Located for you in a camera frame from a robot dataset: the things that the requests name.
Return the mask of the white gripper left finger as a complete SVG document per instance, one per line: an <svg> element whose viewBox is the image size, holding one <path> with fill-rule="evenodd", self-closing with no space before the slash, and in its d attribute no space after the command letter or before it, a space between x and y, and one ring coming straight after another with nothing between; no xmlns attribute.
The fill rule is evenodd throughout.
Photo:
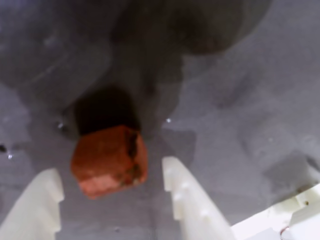
<svg viewBox="0 0 320 240"><path fill-rule="evenodd" d="M2 240L55 240L61 231L60 203L65 199L57 169L40 172L25 188L0 225Z"/></svg>

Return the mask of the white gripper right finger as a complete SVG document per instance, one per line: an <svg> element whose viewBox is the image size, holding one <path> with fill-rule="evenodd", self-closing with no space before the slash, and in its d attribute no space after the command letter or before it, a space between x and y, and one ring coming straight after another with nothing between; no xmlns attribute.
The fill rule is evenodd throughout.
<svg viewBox="0 0 320 240"><path fill-rule="evenodd" d="M234 240L225 216L192 173L176 157L162 159L164 190L171 195L173 218L183 240Z"/></svg>

